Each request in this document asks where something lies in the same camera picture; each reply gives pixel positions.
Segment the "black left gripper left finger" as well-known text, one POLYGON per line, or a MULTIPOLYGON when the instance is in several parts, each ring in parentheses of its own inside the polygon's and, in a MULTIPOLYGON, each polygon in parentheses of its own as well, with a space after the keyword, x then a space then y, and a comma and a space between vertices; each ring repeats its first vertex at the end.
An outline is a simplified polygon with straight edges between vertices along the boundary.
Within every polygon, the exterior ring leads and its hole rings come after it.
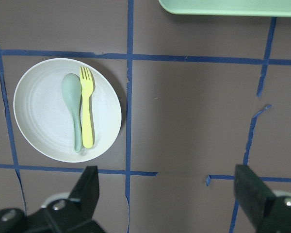
POLYGON ((97 166, 87 166, 84 169, 68 200, 76 204, 85 218, 92 218, 98 202, 97 166))

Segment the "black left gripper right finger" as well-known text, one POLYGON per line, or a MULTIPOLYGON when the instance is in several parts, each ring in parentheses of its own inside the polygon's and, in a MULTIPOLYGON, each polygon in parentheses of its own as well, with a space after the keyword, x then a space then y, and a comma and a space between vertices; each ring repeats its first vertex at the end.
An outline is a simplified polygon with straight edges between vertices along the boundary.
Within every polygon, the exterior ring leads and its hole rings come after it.
POLYGON ((277 197, 247 165, 235 165, 234 196, 257 230, 269 215, 277 197))

